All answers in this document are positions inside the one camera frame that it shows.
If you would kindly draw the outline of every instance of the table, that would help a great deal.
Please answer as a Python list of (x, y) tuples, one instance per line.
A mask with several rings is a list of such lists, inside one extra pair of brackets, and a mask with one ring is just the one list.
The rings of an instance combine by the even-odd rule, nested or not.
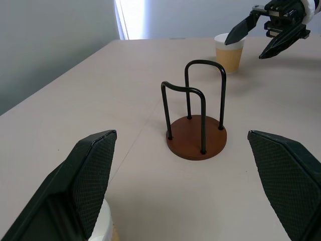
[[(92, 133), (116, 129), (106, 199), (120, 240), (289, 240), (271, 208), (247, 141), (249, 130), (297, 140), (321, 160), (321, 37), (259, 60), (270, 41), (248, 38), (229, 75), (225, 149), (193, 162), (165, 141), (161, 82), (184, 84), (184, 67), (213, 59), (214, 39), (114, 41), (0, 116), (0, 236), (44, 178)], [(218, 118), (220, 75), (193, 66), (190, 84)], [(171, 120), (184, 93), (168, 91)], [(192, 113), (200, 113), (191, 95)]]

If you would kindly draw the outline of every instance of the gray wall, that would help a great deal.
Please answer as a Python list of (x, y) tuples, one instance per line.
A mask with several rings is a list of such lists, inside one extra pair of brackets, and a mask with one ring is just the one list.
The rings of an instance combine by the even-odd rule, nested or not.
[(1, 0), (0, 114), (117, 38), (113, 0)]
[[(270, 0), (121, 0), (129, 37), (139, 34), (133, 13), (144, 12), (141, 38), (213, 37), (229, 32), (246, 18), (256, 4)], [(268, 20), (261, 17), (251, 36), (265, 36)], [(321, 13), (308, 25), (313, 33), (321, 33)]]

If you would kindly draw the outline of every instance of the wooden base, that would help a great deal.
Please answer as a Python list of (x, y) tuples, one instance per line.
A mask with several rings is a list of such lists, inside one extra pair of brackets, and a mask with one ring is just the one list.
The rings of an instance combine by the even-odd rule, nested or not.
[(177, 156), (187, 160), (200, 161), (219, 154), (226, 145), (226, 129), (219, 130), (218, 120), (206, 117), (206, 154), (201, 153), (201, 116), (193, 115), (192, 119), (180, 118), (171, 125), (173, 139), (167, 145)]

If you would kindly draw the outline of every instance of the cup rim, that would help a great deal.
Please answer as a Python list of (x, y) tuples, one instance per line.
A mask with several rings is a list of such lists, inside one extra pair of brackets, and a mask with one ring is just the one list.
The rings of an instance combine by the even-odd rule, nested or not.
[[(214, 40), (219, 42), (219, 43), (224, 43), (225, 44), (225, 40), (226, 40), (228, 35), (229, 35), (229, 33), (219, 34), (219, 35), (215, 36)], [(245, 39), (246, 39), (246, 37), (241, 39), (239, 42), (243, 42), (243, 41), (245, 41)]]

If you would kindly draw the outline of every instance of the disposable cup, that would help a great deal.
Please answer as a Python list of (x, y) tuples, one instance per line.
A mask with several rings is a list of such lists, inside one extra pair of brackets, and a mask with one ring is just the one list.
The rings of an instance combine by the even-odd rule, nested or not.
[(245, 38), (241, 41), (225, 45), (228, 34), (215, 37), (216, 61), (221, 64), (226, 73), (235, 73), (239, 69)]

